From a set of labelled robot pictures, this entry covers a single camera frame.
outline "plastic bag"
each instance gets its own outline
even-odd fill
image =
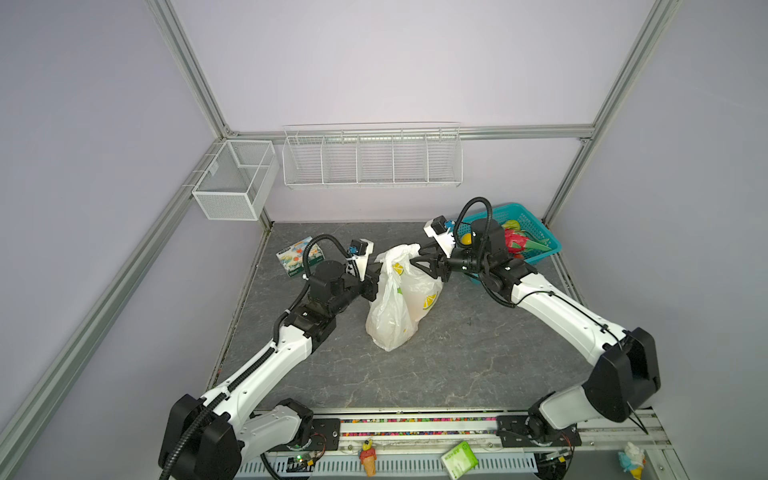
[[[373,342],[391,352],[416,333],[442,291],[442,281],[411,265],[418,243],[398,245],[376,257],[382,263],[379,292],[371,302],[366,332]]]

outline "toy fruit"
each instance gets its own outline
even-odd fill
[[[502,227],[504,227],[504,230],[517,231],[517,230],[520,230],[520,222],[518,222],[517,220],[507,220],[504,222],[504,225],[502,225]]]
[[[542,250],[544,252],[552,250],[546,245],[534,242],[525,235],[513,232],[512,230],[504,230],[504,239],[507,243],[507,250],[509,253],[520,253],[526,249]]]

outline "blue plastic basket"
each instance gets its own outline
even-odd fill
[[[480,218],[485,218],[484,211],[476,215],[464,217],[463,223],[458,226],[458,237],[461,238],[465,233],[469,233],[469,225],[464,225],[464,223],[472,223],[472,221]],[[552,249],[548,252],[541,252],[540,250],[522,251],[521,255],[530,264],[537,263],[542,258],[563,249],[563,246],[560,245],[558,239],[554,238],[552,232],[547,230],[547,227],[521,204],[506,204],[496,207],[493,209],[493,218],[501,225],[507,220],[517,220],[520,223],[520,228],[531,234],[529,237],[531,240],[535,240]]]

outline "metal mesh bin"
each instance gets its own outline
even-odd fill
[[[227,140],[192,194],[211,220],[258,220],[279,169],[271,141]]]
[[[299,131],[286,127],[283,174],[291,188],[457,186],[458,125]]]

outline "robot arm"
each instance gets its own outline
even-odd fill
[[[488,209],[485,219],[470,225],[472,244],[457,247],[452,231],[475,202]],[[473,276],[494,301],[533,313],[565,338],[591,365],[589,379],[540,399],[529,410],[527,435],[547,444],[578,422],[605,417],[623,422],[660,388],[653,337],[642,329],[629,332],[603,319],[553,286],[537,270],[508,253],[504,229],[492,219],[484,198],[470,200],[456,227],[444,217],[424,226],[435,242],[411,260],[433,278],[447,281],[452,272]]]
[[[280,317],[276,338],[199,399],[186,395],[174,404],[158,460],[161,478],[172,474],[178,480],[230,480],[243,460],[278,445],[309,443],[313,412],[296,400],[285,399],[264,415],[253,411],[328,338],[336,328],[336,315],[358,296],[376,298],[380,266],[367,268],[372,251],[372,242],[354,240],[346,267],[334,260],[320,263],[306,276],[306,301]]]

